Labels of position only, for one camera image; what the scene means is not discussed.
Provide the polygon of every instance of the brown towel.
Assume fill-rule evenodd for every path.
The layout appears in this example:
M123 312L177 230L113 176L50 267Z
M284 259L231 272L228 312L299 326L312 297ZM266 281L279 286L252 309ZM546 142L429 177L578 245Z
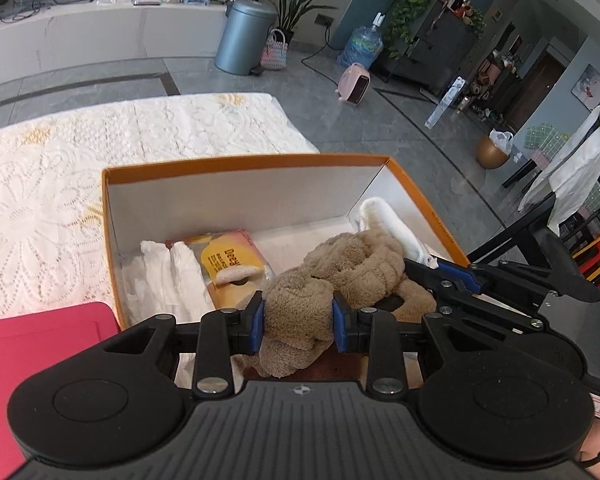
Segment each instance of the brown towel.
M267 283L264 339L260 353L245 357L245 365L278 378L309 367L333 341L334 290L354 309L398 294L404 300L394 311L400 321L417 322L436 307L432 295L405 277L402 247L393 237L378 231L344 233Z

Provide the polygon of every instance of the metal screw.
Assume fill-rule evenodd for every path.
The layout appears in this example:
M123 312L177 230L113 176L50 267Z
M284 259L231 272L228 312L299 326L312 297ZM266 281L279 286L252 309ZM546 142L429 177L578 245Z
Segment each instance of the metal screw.
M222 377L207 377L200 379L196 386L205 394L221 394L229 387L229 383Z
M392 377L383 377L376 379L373 383L373 389L379 394L399 394L403 389L402 383L398 379Z

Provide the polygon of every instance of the white cloth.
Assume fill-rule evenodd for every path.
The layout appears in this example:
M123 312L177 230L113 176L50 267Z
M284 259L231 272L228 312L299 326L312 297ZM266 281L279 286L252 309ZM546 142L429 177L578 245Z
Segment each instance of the white cloth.
M549 166L542 170L520 202L518 210L522 211L525 205L540 202L553 191L555 205L547 226L556 235L560 234L558 226L584 204L600 176L600 127L570 156L598 118L600 106L592 111Z
M358 213L361 230L380 229L400 242L405 258L431 269L438 268L438 260L433 255L433 249L413 234L413 231L383 198L379 196L367 198L360 205Z
M136 256L123 266L129 321L139 323L155 314L171 314L178 323L200 322L215 307L205 286L200 264L191 249L177 242L171 250L165 244L143 241L143 256ZM181 354L174 382L190 388L195 354ZM242 387L243 366L239 358L231 359L234 387Z
M104 168L307 152L317 150L268 94L127 101L1 129L0 318L90 301L113 306Z

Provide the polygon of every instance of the pink cover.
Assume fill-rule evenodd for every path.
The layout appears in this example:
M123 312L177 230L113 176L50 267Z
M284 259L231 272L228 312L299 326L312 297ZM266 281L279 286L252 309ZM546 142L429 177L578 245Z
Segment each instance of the pink cover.
M104 303L0 319L0 480L24 457L11 436L7 402L24 379L118 333Z

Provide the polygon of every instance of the bed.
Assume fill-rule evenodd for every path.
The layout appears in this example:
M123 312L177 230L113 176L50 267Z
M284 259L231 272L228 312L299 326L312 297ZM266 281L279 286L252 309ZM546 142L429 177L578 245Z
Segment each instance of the bed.
M0 318L113 305L103 168L248 153L317 153L268 94L196 94L43 116L0 130Z

